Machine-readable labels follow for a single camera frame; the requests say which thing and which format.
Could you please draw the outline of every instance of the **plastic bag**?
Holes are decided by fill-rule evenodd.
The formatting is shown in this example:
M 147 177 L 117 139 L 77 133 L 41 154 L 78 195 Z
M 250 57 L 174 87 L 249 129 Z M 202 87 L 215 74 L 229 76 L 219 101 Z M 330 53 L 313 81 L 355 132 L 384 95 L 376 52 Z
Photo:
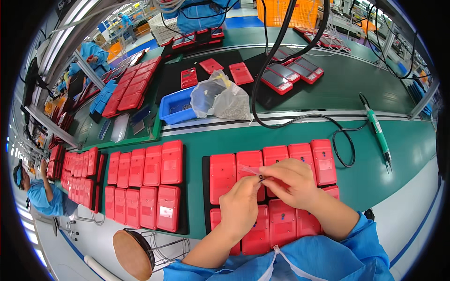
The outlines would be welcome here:
M 191 93 L 191 105 L 198 118 L 214 115 L 234 120 L 252 120 L 248 94 L 222 70 L 215 70 Z

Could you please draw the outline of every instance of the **white label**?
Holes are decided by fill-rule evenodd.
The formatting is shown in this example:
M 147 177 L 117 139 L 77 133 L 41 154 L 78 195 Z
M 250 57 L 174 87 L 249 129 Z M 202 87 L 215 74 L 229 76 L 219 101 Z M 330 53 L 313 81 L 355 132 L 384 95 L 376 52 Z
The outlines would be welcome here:
M 235 95 L 237 95 L 237 93 L 239 92 L 240 89 L 241 89 L 241 87 L 237 86 L 236 84 L 233 84 L 233 87 L 231 87 L 231 92 L 235 96 Z
M 289 83 L 286 83 L 286 84 L 283 84 L 283 85 L 279 86 L 279 89 L 280 89 L 280 90 L 285 90 L 285 89 L 287 89 L 288 87 L 289 87 Z
M 376 122 L 375 122 L 375 126 L 377 127 L 379 133 L 382 133 L 382 132 L 383 132 L 383 131 L 381 130 L 380 122 L 376 121 Z
M 166 217 L 166 218 L 172 218 L 172 214 L 173 214 L 173 209 L 172 208 L 167 208 L 167 207 L 159 207 L 159 215 Z

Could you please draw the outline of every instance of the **blue plastic bin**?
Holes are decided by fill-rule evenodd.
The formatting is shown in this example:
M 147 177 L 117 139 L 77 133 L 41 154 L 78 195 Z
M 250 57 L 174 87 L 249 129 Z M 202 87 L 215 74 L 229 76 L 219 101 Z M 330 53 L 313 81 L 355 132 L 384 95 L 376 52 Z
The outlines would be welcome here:
M 159 119 L 172 125 L 197 118 L 194 110 L 190 107 L 191 92 L 195 87 L 182 89 L 163 97 L 159 106 Z

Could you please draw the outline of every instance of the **worker's arm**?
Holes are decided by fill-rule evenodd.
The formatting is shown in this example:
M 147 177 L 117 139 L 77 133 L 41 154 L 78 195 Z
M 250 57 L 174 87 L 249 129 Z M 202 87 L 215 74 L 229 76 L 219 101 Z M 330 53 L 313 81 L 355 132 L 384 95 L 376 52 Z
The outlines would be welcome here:
M 44 182 L 47 201 L 50 202 L 53 200 L 53 190 L 50 187 L 49 180 L 47 180 L 47 162 L 44 159 L 40 162 L 40 175 L 42 176 L 42 181 Z
M 352 208 L 315 186 L 308 164 L 289 158 L 272 166 L 261 167 L 260 172 L 289 185 L 289 188 L 284 188 L 271 179 L 262 182 L 284 203 L 313 214 L 327 236 L 333 240 L 346 239 L 360 219 Z
M 183 259 L 182 263 L 200 268 L 221 267 L 233 246 L 247 234 L 258 216 L 257 176 L 240 179 L 219 198 L 222 221 Z

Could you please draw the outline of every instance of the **black cable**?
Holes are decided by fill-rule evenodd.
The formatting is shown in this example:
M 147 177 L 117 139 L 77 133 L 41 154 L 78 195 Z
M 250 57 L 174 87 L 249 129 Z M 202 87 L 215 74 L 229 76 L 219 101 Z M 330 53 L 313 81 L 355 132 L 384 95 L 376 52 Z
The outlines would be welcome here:
M 321 25 L 319 27 L 319 30 L 317 31 L 317 34 L 315 35 L 314 39 L 305 48 L 301 49 L 299 52 L 297 52 L 295 54 L 292 54 L 292 55 L 288 56 L 287 58 L 285 58 L 285 59 L 283 59 L 281 61 L 272 60 L 272 62 L 274 62 L 274 63 L 285 63 L 285 62 L 287 62 L 288 60 L 290 60 L 292 58 L 300 57 L 301 55 L 303 55 L 306 52 L 308 52 L 309 50 L 311 50 L 314 46 L 316 46 L 317 42 L 320 40 L 322 34 L 324 33 L 325 28 L 327 27 L 328 17 L 329 17 L 329 13 L 330 13 L 329 6 L 330 6 L 330 3 L 325 3 L 324 16 L 323 16 L 323 18 L 325 20 L 322 21 L 322 23 L 321 23 Z M 272 57 L 274 56 L 276 50 L 278 50 L 278 47 L 281 44 L 281 40 L 283 40 L 284 34 L 286 34 L 286 30 L 289 27 L 289 22 L 291 20 L 294 8 L 295 7 L 292 8 L 292 11 L 291 11 L 291 13 L 289 15 L 288 15 L 288 13 L 286 13 L 286 16 L 284 17 L 284 21 L 283 21 L 283 24 L 281 26 L 280 32 L 278 34 L 277 40 L 275 41 L 274 46 L 272 47 L 272 50 L 270 51 L 270 54 L 268 56 L 268 57 L 270 57 L 270 59 L 272 59 Z M 260 71 L 259 76 L 262 75 L 262 73 L 264 72 L 266 67 L 267 67 L 267 64 L 265 65 L 264 69 L 262 69 Z
M 41 29 L 39 29 L 42 32 L 42 35 L 44 36 L 45 39 L 47 39 L 47 36 L 45 35 L 45 32 Z
M 373 5 L 371 8 L 370 8 L 370 12 L 369 12 L 369 14 L 372 12 L 372 9 L 375 7 L 375 5 Z M 368 35 L 368 33 L 369 33 L 369 21 L 367 21 L 367 25 L 366 25 L 366 32 L 367 32 L 367 37 L 369 37 L 369 35 Z M 386 65 L 386 68 L 387 68 L 387 70 L 389 71 L 389 73 L 392 75 L 392 76 L 394 76 L 395 78 L 398 78 L 398 79 L 405 79 L 405 80 L 415 80 L 415 79 L 419 79 L 419 78 L 424 78 L 424 77 L 428 77 L 428 76 L 430 76 L 431 74 L 428 74 L 428 75 L 424 75 L 424 76 L 420 76 L 420 77 L 415 77 L 415 78 L 413 78 L 413 77 L 411 77 L 411 78 L 408 78 L 408 77 L 399 77 L 396 73 L 395 73 L 395 71 L 392 69 L 392 67 L 390 67 L 387 63 L 386 63 L 386 60 L 383 60 L 376 52 L 375 52 L 375 50 L 372 48 L 372 43 L 370 42 L 370 40 L 367 40 L 367 42 L 369 43 L 369 45 L 370 45 L 370 49 L 372 50 L 372 52 L 375 54 L 375 56 L 377 56 L 377 58 L 379 59 L 379 60 L 381 60 L 385 65 Z
M 265 53 L 267 54 L 267 48 L 269 47 L 269 39 L 267 37 L 267 9 L 264 0 L 262 1 L 262 6 L 264 7 L 264 35 L 265 35 Z
M 351 140 L 351 138 L 350 138 L 350 136 L 348 135 L 347 131 L 358 131 L 358 130 L 361 130 L 362 128 L 364 128 L 364 127 L 367 125 L 367 123 L 369 122 L 369 120 L 366 120 L 366 122 L 365 122 L 361 127 L 358 127 L 358 128 L 343 128 L 343 127 L 342 127 L 337 121 L 335 121 L 334 119 L 330 118 L 329 116 L 322 115 L 322 114 L 318 114 L 318 113 L 311 113 L 311 114 L 299 116 L 299 117 L 297 117 L 297 118 L 294 118 L 294 119 L 292 119 L 292 120 L 290 120 L 290 121 L 288 121 L 288 122 L 286 122 L 286 123 L 284 123 L 284 124 L 280 124 L 280 125 L 267 125 L 267 124 L 265 124 L 265 123 L 258 117 L 258 114 L 257 114 L 257 111 L 256 111 L 256 105 L 255 105 L 255 102 L 256 102 L 256 96 L 257 96 L 257 93 L 258 93 L 258 91 L 257 91 L 257 90 L 258 90 L 258 84 L 259 84 L 260 81 L 261 81 L 261 76 L 262 76 L 262 74 L 264 73 L 264 70 L 266 69 L 266 67 L 267 67 L 267 65 L 269 64 L 269 62 L 272 60 L 273 55 L 275 54 L 276 50 L 278 49 L 278 47 L 279 47 L 280 44 L 281 44 L 281 40 L 283 39 L 284 34 L 286 33 L 286 30 L 287 30 L 287 27 L 288 27 L 288 25 L 289 25 L 290 19 L 291 19 L 291 17 L 292 17 L 292 13 L 293 13 L 293 10 L 294 10 L 294 8 L 295 8 L 295 4 L 296 4 L 296 0 L 291 0 L 291 1 L 289 2 L 288 10 L 287 10 L 286 16 L 285 16 L 285 18 L 284 18 L 284 20 L 283 20 L 283 24 L 282 24 L 282 26 L 281 26 L 280 33 L 278 34 L 277 40 L 275 41 L 272 50 L 270 51 L 269 55 L 267 56 L 266 61 L 264 62 L 263 66 L 262 66 L 262 68 L 261 68 L 261 70 L 260 70 L 260 73 L 259 73 L 258 76 L 256 77 L 255 84 L 253 85 L 253 89 L 252 89 L 252 113 L 253 113 L 253 117 L 255 118 L 255 120 L 256 120 L 260 125 L 262 125 L 263 127 L 269 128 L 269 129 L 281 128 L 281 127 L 287 126 L 287 125 L 289 125 L 289 124 L 291 124 L 291 123 L 293 123 L 293 122 L 295 122 L 295 121 L 298 121 L 298 120 L 301 120 L 301 119 L 305 119 L 305 118 L 309 118 L 309 117 L 320 117 L 320 118 L 325 118 L 325 119 L 327 119 L 327 120 L 333 122 L 333 123 L 339 128 L 338 130 L 336 130 L 336 131 L 333 133 L 332 142 L 333 142 L 334 153 L 336 154 L 336 157 L 339 159 L 339 161 L 342 163 L 342 165 L 344 165 L 344 166 L 347 167 L 347 168 L 350 168 L 350 167 L 352 167 L 352 166 L 354 165 L 354 163 L 355 163 L 355 160 L 356 160 L 356 152 L 355 152 L 355 145 L 353 144 L 353 141 Z M 325 5 L 325 11 L 324 11 L 324 19 L 325 19 L 325 20 L 322 22 L 320 28 L 322 28 L 322 27 L 325 28 L 325 27 L 326 27 L 326 24 L 327 24 L 327 21 L 328 21 L 328 13 L 329 13 L 329 9 L 330 9 L 330 3 L 329 3 L 328 1 L 325 1 L 324 5 Z M 322 35 L 322 33 L 323 33 L 323 30 L 322 30 L 322 32 L 320 32 L 320 30 L 319 30 L 319 32 L 316 34 L 314 40 L 312 40 L 312 41 L 308 44 L 308 46 L 306 46 L 306 47 L 302 50 L 302 51 L 303 51 L 302 54 L 304 54 L 304 53 L 306 53 L 307 51 L 309 51 L 309 50 L 317 43 L 318 39 L 321 37 L 321 35 Z M 363 98 L 362 98 L 361 96 L 364 98 L 364 101 L 365 101 L 365 102 L 367 103 L 367 105 L 369 106 L 369 103 L 368 103 L 367 99 L 360 93 L 360 99 L 363 100 Z M 335 137 L 336 137 L 336 134 L 337 134 L 337 133 L 340 133 L 340 132 L 343 132 L 343 133 L 345 134 L 345 136 L 346 136 L 347 139 L 348 139 L 348 142 L 350 143 L 350 147 L 351 147 L 351 155 L 352 155 L 352 157 L 351 157 L 351 162 L 350 162 L 349 164 L 345 163 L 345 162 L 342 160 L 342 158 L 341 158 L 341 156 L 340 156 L 340 154 L 339 154 L 339 152 L 338 152 L 338 150 L 337 150 L 337 148 L 336 148 Z

